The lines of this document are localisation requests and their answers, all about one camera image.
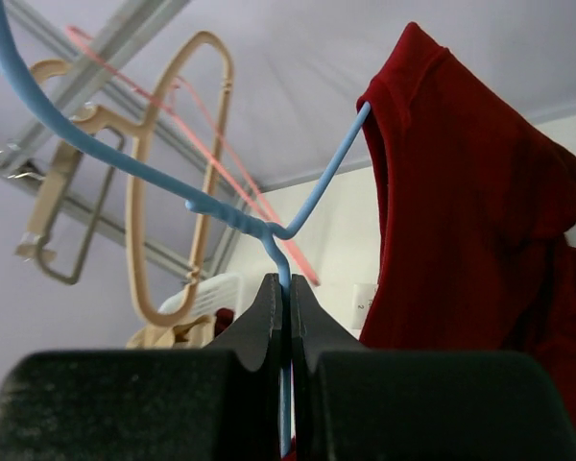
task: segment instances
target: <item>beige plastic hanger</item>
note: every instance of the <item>beige plastic hanger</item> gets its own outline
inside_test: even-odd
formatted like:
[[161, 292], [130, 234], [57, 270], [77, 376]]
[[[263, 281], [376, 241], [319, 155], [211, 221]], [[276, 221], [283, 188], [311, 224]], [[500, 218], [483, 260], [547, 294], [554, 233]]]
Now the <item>beige plastic hanger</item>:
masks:
[[[192, 53], [201, 45], [213, 46], [221, 55], [224, 62], [223, 85], [220, 93], [218, 132], [224, 135], [228, 117], [228, 101], [232, 87], [233, 65], [232, 59], [224, 43], [210, 32], [196, 33], [177, 52], [173, 60], [164, 71], [153, 93], [154, 99], [163, 101], [179, 71], [190, 58]], [[59, 60], [49, 60], [37, 63], [32, 67], [37, 75], [62, 75], [67, 72], [69, 65]], [[160, 108], [150, 104], [139, 124], [118, 115], [102, 106], [91, 108], [88, 113], [73, 120], [73, 123], [87, 133], [97, 133], [106, 126], [112, 126], [122, 133], [132, 136], [132, 156], [139, 161], [147, 161], [150, 154], [151, 143], [154, 136], [154, 127]], [[220, 159], [222, 142], [216, 136], [212, 153]], [[218, 174], [211, 165], [207, 165], [204, 174], [203, 192], [213, 195]], [[157, 327], [172, 327], [183, 320], [196, 299], [197, 285], [204, 263], [204, 249], [208, 233], [209, 217], [198, 215], [189, 264], [192, 268], [188, 274], [189, 283], [183, 289], [183, 301], [180, 308], [172, 314], [161, 314], [150, 301], [148, 287], [147, 267], [145, 262], [145, 183], [139, 178], [129, 177], [126, 207], [126, 249], [128, 257], [129, 278], [131, 281], [132, 301], [141, 317], [148, 323]]]
[[[178, 77], [178, 74], [186, 63], [201, 45], [208, 44], [214, 47], [224, 63], [223, 83], [219, 98], [219, 113], [217, 119], [218, 132], [224, 135], [227, 117], [228, 102], [232, 88], [233, 65], [228, 49], [218, 37], [210, 32], [201, 31], [188, 40], [177, 52], [173, 60], [169, 63], [160, 78], [153, 97], [156, 101], [164, 101], [171, 85]], [[141, 127], [152, 127], [156, 124], [160, 108], [150, 104], [143, 115]], [[134, 157], [139, 161], [147, 161], [152, 142], [152, 131], [148, 131], [145, 136], [140, 136], [134, 140]], [[222, 141], [220, 136], [216, 136], [213, 142], [212, 154], [218, 160], [222, 154]], [[218, 173], [212, 165], [208, 164], [204, 173], [203, 192], [213, 195], [215, 184], [218, 180]], [[190, 311], [196, 299], [197, 286], [200, 281], [200, 274], [204, 263], [204, 250], [209, 227], [209, 217], [198, 215], [194, 239], [190, 251], [189, 264], [192, 268], [188, 274], [189, 283], [183, 289], [183, 299], [180, 308], [172, 314], [161, 314], [152, 306], [147, 283], [147, 269], [145, 266], [144, 221], [145, 204], [145, 182], [139, 178], [130, 176], [128, 181], [127, 195], [127, 250], [131, 278], [132, 297], [141, 315], [151, 324], [157, 327], [172, 327], [177, 325]]]
[[[68, 68], [69, 64], [66, 62], [51, 60], [45, 64], [40, 62], [33, 65], [31, 73], [36, 82], [42, 85], [49, 78], [66, 73]], [[123, 149], [126, 140], [125, 137], [116, 130], [110, 130], [118, 136], [120, 141], [118, 148], [120, 150]], [[55, 258], [56, 252], [46, 250], [45, 246], [51, 239], [51, 231], [60, 213], [61, 204], [67, 197], [68, 188], [82, 157], [83, 154], [80, 151], [65, 142], [61, 142], [58, 145], [58, 149], [52, 159], [51, 168], [47, 175], [42, 178], [42, 185], [38, 190], [35, 206], [26, 228], [28, 235], [33, 235], [35, 240], [33, 242], [22, 242], [15, 250], [16, 255], [33, 258], [36, 265], [46, 276], [69, 285], [77, 283], [81, 277], [89, 245], [91, 244], [96, 225], [100, 219], [100, 214], [115, 171], [114, 168], [107, 170], [101, 187], [101, 193], [92, 211], [73, 270], [70, 274], [63, 274], [49, 266], [49, 262]]]

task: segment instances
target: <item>metal bar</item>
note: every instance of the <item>metal bar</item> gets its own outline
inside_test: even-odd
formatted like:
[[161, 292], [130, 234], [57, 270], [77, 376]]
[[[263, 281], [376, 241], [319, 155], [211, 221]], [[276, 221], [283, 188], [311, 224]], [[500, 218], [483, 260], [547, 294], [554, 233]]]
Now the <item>metal bar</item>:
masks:
[[[123, 67], [190, 0], [130, 0], [92, 40], [91, 47], [115, 68]], [[81, 55], [61, 80], [51, 99], [65, 115], [73, 115], [110, 80], [111, 74], [92, 59]], [[49, 138], [51, 132], [38, 121], [29, 123], [12, 140], [17, 149], [0, 156], [0, 171], [12, 172], [21, 166]]]
[[[248, 195], [252, 194], [252, 190], [248, 185], [245, 185], [243, 188]], [[248, 212], [248, 204], [246, 204], [246, 202], [239, 196], [236, 197], [232, 205], [244, 213]], [[211, 277], [223, 274], [226, 271], [228, 262], [230, 261], [230, 258], [234, 253], [234, 248], [237, 245], [239, 233], [239, 230], [229, 226], [224, 229], [224, 233], [215, 249], [213, 258], [204, 266]]]
[[[33, 196], [36, 195], [38, 188], [40, 187], [39, 180], [8, 180], [2, 175], [0, 175], [0, 179], [17, 186], [21, 190]], [[89, 216], [93, 211], [93, 205], [75, 194], [69, 194], [68, 198], [64, 201], [62, 210], [66, 215], [76, 221], [87, 224]], [[126, 230], [117, 219], [110, 215], [103, 214], [101, 216], [96, 231], [115, 243], [122, 246], [125, 245]], [[148, 260], [153, 262], [160, 269], [163, 269], [180, 279], [183, 279], [185, 274], [191, 271], [187, 258], [177, 254], [152, 238], [146, 239], [145, 250]], [[202, 271], [201, 277], [202, 279], [208, 279], [208, 272]]]
[[[69, 62], [77, 58], [79, 51], [66, 35], [28, 5], [25, 0], [10, 0], [6, 6], [9, 17], [53, 51], [56, 57]], [[130, 89], [125, 85], [109, 81], [102, 91], [134, 120], [141, 118], [145, 106], [132, 95]], [[207, 162], [203, 154], [190, 143], [187, 137], [173, 127], [164, 114], [160, 115], [156, 123], [156, 135], [195, 168], [201, 172], [204, 171]], [[224, 178], [218, 181], [218, 185], [229, 195], [233, 194], [232, 188]]]

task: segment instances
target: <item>white ceiling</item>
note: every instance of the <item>white ceiling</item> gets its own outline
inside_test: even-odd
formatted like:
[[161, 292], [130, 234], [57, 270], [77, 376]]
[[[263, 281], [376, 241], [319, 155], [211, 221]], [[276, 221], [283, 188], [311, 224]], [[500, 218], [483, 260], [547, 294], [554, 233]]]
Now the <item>white ceiling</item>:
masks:
[[[94, 34], [121, 1], [29, 3], [62, 29], [74, 24]], [[218, 35], [236, 72], [228, 141], [257, 181], [273, 187], [313, 178], [325, 167], [355, 115], [357, 97], [409, 21], [448, 46], [530, 120], [576, 112], [576, 0], [193, 0], [124, 70], [151, 89], [195, 32]], [[28, 62], [53, 57], [13, 28]], [[200, 50], [182, 72], [210, 108], [215, 108], [220, 74], [220, 60], [210, 48]], [[187, 95], [180, 96], [180, 104], [183, 118], [208, 144], [211, 129]], [[0, 143], [28, 119], [0, 78]], [[151, 164], [200, 185], [200, 173], [157, 143]], [[50, 152], [47, 147], [40, 155], [48, 158]], [[361, 137], [345, 163], [368, 161]], [[93, 197], [86, 183], [100, 183], [101, 171], [87, 159], [76, 189]], [[124, 180], [118, 179], [108, 203], [116, 215], [123, 212]], [[150, 234], [185, 251], [193, 220], [183, 213], [181, 200], [156, 190], [148, 193], [148, 202], [165, 209], [148, 220]], [[220, 230], [214, 229], [214, 241]]]

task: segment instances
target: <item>red garment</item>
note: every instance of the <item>red garment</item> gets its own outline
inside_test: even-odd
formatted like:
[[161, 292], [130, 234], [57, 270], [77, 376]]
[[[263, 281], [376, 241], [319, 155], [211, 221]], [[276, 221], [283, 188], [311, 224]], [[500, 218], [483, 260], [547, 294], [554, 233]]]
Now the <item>red garment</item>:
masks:
[[234, 320], [234, 311], [226, 307], [218, 309], [215, 313], [215, 327], [213, 329], [213, 337], [217, 338], [224, 332], [225, 329], [232, 325]]
[[361, 341], [529, 352], [576, 427], [576, 157], [416, 24], [365, 101], [382, 238]]

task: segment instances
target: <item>hanger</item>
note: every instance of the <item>hanger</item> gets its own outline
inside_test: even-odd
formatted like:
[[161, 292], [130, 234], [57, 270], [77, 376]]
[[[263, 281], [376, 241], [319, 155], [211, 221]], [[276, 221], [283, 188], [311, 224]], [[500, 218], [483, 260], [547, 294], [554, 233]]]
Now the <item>hanger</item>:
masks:
[[[173, 60], [171, 67], [179, 70], [182, 62]], [[322, 173], [318, 183], [310, 193], [299, 212], [287, 227], [276, 223], [266, 223], [261, 219], [254, 218], [238, 210], [234, 206], [222, 203], [219, 200], [205, 194], [196, 187], [181, 182], [176, 178], [167, 175], [144, 162], [135, 158], [130, 158], [123, 153], [111, 148], [107, 144], [100, 142], [89, 134], [80, 130], [77, 126], [67, 120], [59, 110], [57, 110], [47, 96], [38, 87], [34, 79], [31, 78], [28, 68], [22, 60], [15, 46], [9, 21], [4, 9], [4, 3], [0, 0], [0, 69], [5, 78], [11, 84], [13, 90], [19, 98], [26, 104], [28, 109], [50, 130], [62, 137], [71, 145], [77, 147], [82, 152], [97, 158], [109, 165], [112, 165], [126, 173], [150, 182], [168, 192], [178, 195], [186, 200], [186, 207], [199, 214], [206, 214], [219, 219], [227, 225], [240, 230], [244, 234], [250, 235], [261, 241], [265, 251], [277, 266], [279, 286], [281, 287], [280, 297], [285, 305], [284, 316], [286, 325], [290, 319], [290, 289], [291, 275], [288, 259], [281, 252], [275, 237], [287, 240], [293, 238], [303, 226], [313, 209], [322, 198], [324, 191], [328, 187], [339, 165], [346, 156], [349, 147], [358, 135], [365, 119], [370, 113], [371, 105], [363, 104], [356, 115], [356, 119], [350, 126], [348, 133], [341, 142], [337, 152]], [[148, 108], [153, 113], [159, 111], [158, 108]], [[285, 454], [290, 448], [290, 428], [291, 428], [291, 357], [292, 353], [289, 345], [282, 348], [281, 371], [279, 377], [279, 433], [280, 451]]]
[[[155, 98], [163, 100], [171, 89], [170, 85], [178, 72], [192, 55], [203, 44], [210, 44], [218, 50], [225, 63], [223, 90], [220, 95], [220, 114], [217, 126], [224, 131], [228, 115], [228, 97], [232, 82], [232, 61], [228, 50], [222, 41], [208, 32], [194, 35], [177, 53], [165, 70], [156, 90]], [[69, 64], [60, 60], [48, 60], [35, 64], [31, 68], [33, 75], [39, 79], [47, 79], [55, 75], [62, 75], [69, 69]], [[113, 126], [132, 136], [132, 156], [141, 162], [147, 161], [150, 154], [151, 142], [154, 135], [159, 108], [149, 105], [140, 123], [134, 124], [126, 118], [111, 112], [103, 107], [88, 108], [86, 114], [77, 116], [73, 121], [75, 125], [87, 133], [94, 133], [105, 126]], [[214, 157], [218, 160], [222, 152], [221, 141], [216, 137], [213, 146]], [[217, 182], [217, 171], [211, 164], [207, 165], [204, 175], [203, 191], [209, 195], [214, 193]], [[135, 308], [148, 323], [162, 328], [172, 327], [183, 319], [196, 299], [197, 285], [200, 281], [200, 272], [204, 263], [204, 249], [208, 234], [208, 220], [204, 215], [197, 217], [192, 248], [190, 252], [190, 267], [192, 271], [187, 275], [189, 283], [183, 289], [183, 299], [179, 309], [171, 314], [157, 311], [150, 301], [147, 267], [145, 260], [145, 183], [133, 176], [129, 177], [127, 189], [126, 213], [126, 247], [128, 256], [129, 277], [131, 280], [132, 300]]]
[[[45, 61], [44, 64], [43, 62], [38, 62], [31, 67], [31, 74], [35, 78], [36, 82], [39, 85], [42, 85], [48, 79], [66, 73], [68, 68], [69, 64], [63, 61], [51, 60]], [[125, 143], [124, 136], [114, 129], [110, 130], [118, 136], [118, 149], [122, 150]], [[58, 215], [60, 214], [61, 205], [67, 198], [68, 188], [75, 176], [82, 158], [83, 154], [81, 151], [78, 151], [76, 148], [65, 142], [61, 142], [54, 154], [51, 168], [48, 173], [42, 178], [35, 175], [35, 178], [41, 180], [42, 183], [38, 190], [35, 206], [26, 228], [26, 235], [33, 235], [34, 241], [24, 241], [20, 243], [15, 250], [16, 255], [33, 258], [37, 267], [46, 276], [67, 285], [74, 285], [81, 277], [89, 246], [96, 230], [96, 225], [100, 219], [101, 211], [115, 172], [115, 168], [108, 168], [103, 180], [100, 195], [96, 201], [94, 209], [92, 210], [84, 239], [79, 252], [77, 253], [73, 270], [70, 274], [64, 274], [53, 269], [49, 265], [49, 263], [55, 259], [56, 252], [45, 249], [45, 246], [51, 239], [51, 232]], [[33, 173], [26, 171], [17, 175], [12, 175], [12, 177], [23, 178], [31, 176], [32, 174]]]
[[[227, 124], [228, 103], [232, 87], [233, 64], [230, 54], [222, 40], [212, 33], [198, 32], [181, 47], [162, 74], [153, 92], [153, 96], [158, 101], [164, 101], [181, 68], [192, 54], [204, 44], [211, 45], [215, 48], [224, 63], [223, 83], [220, 91], [219, 113], [216, 123], [219, 132], [224, 133]], [[149, 157], [153, 136], [153, 130], [149, 130], [149, 128], [152, 128], [156, 124], [159, 112], [160, 108], [153, 104], [150, 104], [146, 108], [140, 124], [143, 129], [146, 129], [146, 135], [134, 140], [133, 156], [141, 162], [147, 161]], [[222, 143], [219, 136], [216, 136], [214, 139], [212, 154], [216, 160], [220, 160]], [[218, 172], [213, 165], [209, 163], [204, 172], [203, 193], [212, 196], [217, 181]], [[178, 310], [171, 314], [160, 313], [152, 307], [147, 283], [147, 270], [143, 247], [145, 237], [145, 222], [143, 219], [143, 207], [145, 203], [144, 192], [145, 182], [135, 176], [130, 176], [127, 195], [127, 222], [132, 232], [130, 232], [128, 237], [127, 248], [131, 280], [133, 280], [131, 285], [132, 295], [136, 299], [136, 305], [141, 315], [143, 315], [148, 322], [157, 327], [167, 328], [176, 325], [182, 320], [195, 302], [200, 273], [204, 264], [204, 250], [209, 228], [209, 217], [203, 215], [197, 217], [189, 260], [192, 270], [187, 275], [188, 284], [183, 288], [183, 297]]]
[[[266, 221], [274, 221], [279, 223], [279, 216], [274, 212], [271, 204], [265, 199], [264, 195], [256, 185], [253, 178], [248, 173], [248, 170], [243, 165], [243, 162], [239, 156], [230, 147], [230, 144], [226, 141], [223, 131], [219, 130], [213, 117], [209, 114], [206, 106], [204, 105], [201, 98], [198, 96], [194, 87], [188, 83], [184, 78], [178, 75], [175, 80], [171, 83], [169, 98], [170, 103], [165, 103], [163, 100], [158, 100], [153, 94], [146, 91], [143, 87], [138, 85], [132, 79], [121, 73], [118, 69], [108, 64], [101, 56], [98, 56], [94, 50], [88, 46], [88, 42], [92, 40], [92, 36], [88, 35], [86, 32], [81, 30], [76, 26], [67, 26], [66, 34], [79, 48], [82, 49], [91, 59], [96, 61], [99, 65], [102, 65], [108, 72], [110, 72], [114, 77], [126, 83], [132, 88], [138, 95], [144, 97], [152, 104], [166, 111], [173, 122], [178, 125], [178, 127], [186, 134], [187, 138], [192, 142], [192, 144], [207, 158], [209, 163], [211, 163], [218, 170], [220, 175], [232, 186], [235, 192], [245, 201], [248, 206], [250, 206], [260, 217]], [[230, 172], [225, 168], [225, 166], [217, 160], [213, 154], [204, 146], [200, 139], [190, 130], [190, 128], [179, 118], [173, 111], [173, 101], [175, 98], [175, 90], [180, 87], [185, 87], [194, 99], [195, 104], [199, 107], [204, 119], [206, 120], [209, 127], [211, 127], [216, 136], [220, 139], [220, 142], [234, 161], [237, 169], [243, 175], [244, 180], [248, 183], [252, 189], [255, 198], [250, 197], [250, 194], [245, 191], [241, 184], [230, 174]], [[307, 261], [305, 256], [300, 251], [299, 247], [293, 240], [287, 240], [282, 242], [290, 256], [295, 260], [299, 268], [302, 270], [303, 274], [316, 286], [320, 285], [320, 280], [316, 275], [316, 272], [311, 267], [311, 264]]]

